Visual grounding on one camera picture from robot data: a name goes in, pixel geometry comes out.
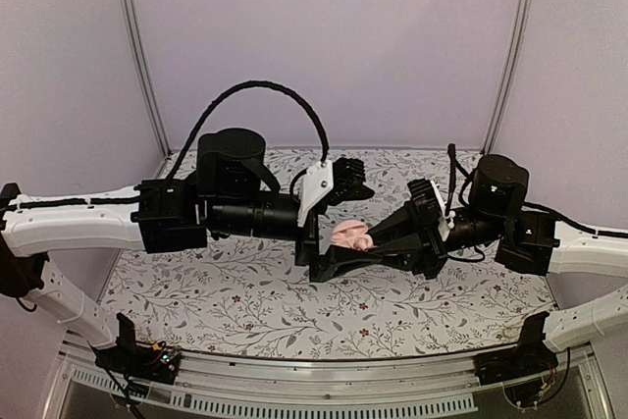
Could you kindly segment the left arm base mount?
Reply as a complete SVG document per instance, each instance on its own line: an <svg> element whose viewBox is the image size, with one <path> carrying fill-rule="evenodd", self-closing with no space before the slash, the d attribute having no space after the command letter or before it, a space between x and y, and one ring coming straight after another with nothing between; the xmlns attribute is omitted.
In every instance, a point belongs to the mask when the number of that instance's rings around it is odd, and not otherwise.
<svg viewBox="0 0 628 419"><path fill-rule="evenodd" d="M132 320L122 313L116 315L118 334L108 348L93 348L96 365L125 378L173 385L179 373L181 350L164 341L151 345L138 343Z"/></svg>

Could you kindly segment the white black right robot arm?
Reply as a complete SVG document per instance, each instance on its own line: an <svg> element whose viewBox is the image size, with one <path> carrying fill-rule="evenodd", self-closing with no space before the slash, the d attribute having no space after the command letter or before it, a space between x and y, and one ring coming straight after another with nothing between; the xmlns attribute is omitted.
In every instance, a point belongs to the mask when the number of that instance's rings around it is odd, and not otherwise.
<svg viewBox="0 0 628 419"><path fill-rule="evenodd" d="M457 208L440 208L431 182L409 184L411 197L369 235L375 252L399 269L432 277L452 252L494 243L495 260L524 275L627 275L627 233L587 227L527 201L529 173L511 159L483 156L466 176Z"/></svg>

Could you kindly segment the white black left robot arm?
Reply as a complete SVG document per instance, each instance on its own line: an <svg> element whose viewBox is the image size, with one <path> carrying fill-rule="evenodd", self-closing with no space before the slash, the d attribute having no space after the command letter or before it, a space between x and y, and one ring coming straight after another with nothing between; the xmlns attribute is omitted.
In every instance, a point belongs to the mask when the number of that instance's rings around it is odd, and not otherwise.
<svg viewBox="0 0 628 419"><path fill-rule="evenodd" d="M118 248L146 253L203 248L210 239L254 236L291 240L296 260L318 257L318 218L331 206L371 198L358 159L322 159L282 192L265 165L257 132L224 129L199 139L194 171L109 192L31 197L15 183L1 191L1 292L23 298L106 350L126 374L145 366L134 326L112 314L60 273L56 250Z"/></svg>

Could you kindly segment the pink earbuds charging case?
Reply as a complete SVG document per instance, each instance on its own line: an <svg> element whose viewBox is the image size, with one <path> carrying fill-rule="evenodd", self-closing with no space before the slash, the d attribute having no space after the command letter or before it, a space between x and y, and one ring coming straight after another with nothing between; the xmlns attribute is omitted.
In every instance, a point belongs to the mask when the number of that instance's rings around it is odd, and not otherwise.
<svg viewBox="0 0 628 419"><path fill-rule="evenodd" d="M336 225L331 233L331 245L359 251L375 247L369 227L358 220L347 220Z"/></svg>

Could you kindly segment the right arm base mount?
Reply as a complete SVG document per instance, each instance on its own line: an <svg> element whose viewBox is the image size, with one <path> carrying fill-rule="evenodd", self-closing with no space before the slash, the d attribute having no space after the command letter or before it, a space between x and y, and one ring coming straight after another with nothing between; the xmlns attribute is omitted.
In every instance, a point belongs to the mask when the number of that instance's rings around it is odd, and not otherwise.
<svg viewBox="0 0 628 419"><path fill-rule="evenodd" d="M515 346L473 357L474 373L482 386L536 375L530 382L504 389L506 399L517 408L542 404L556 373L557 356L544 344L544 326L549 315L542 312L528 317Z"/></svg>

